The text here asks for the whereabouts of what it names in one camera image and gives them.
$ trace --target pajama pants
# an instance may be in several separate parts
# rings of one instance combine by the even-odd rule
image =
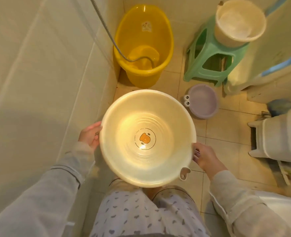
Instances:
[[[90,237],[154,233],[179,237],[209,235],[194,201],[182,188],[161,188],[150,200],[142,188],[114,180],[100,204]]]

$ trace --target left hand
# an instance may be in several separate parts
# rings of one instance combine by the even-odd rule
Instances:
[[[87,143],[93,149],[93,151],[95,151],[99,145],[98,134],[103,128],[101,123],[102,122],[99,121],[83,129],[80,133],[78,141]]]

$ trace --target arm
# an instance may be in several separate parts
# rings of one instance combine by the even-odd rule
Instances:
[[[84,129],[73,150],[0,213],[0,237],[62,235],[77,190],[95,163],[100,130],[100,122]]]
[[[196,154],[193,159],[211,180],[212,201],[217,212],[226,220],[229,232],[237,237],[291,237],[291,228],[286,222],[253,190],[243,187],[210,146],[195,143],[194,147],[199,149],[200,155]]]

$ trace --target green plastic stool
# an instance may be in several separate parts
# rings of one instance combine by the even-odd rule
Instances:
[[[184,81],[193,77],[215,80],[216,87],[221,86],[230,72],[242,60],[248,48],[248,43],[240,47],[226,47],[214,36],[215,16],[202,27],[199,35],[187,49],[188,68]]]

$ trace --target orange cartoon print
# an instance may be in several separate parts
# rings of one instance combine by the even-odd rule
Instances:
[[[147,144],[149,143],[151,140],[150,136],[148,136],[146,133],[143,133],[141,136],[140,136],[140,141],[142,141],[143,143]]]

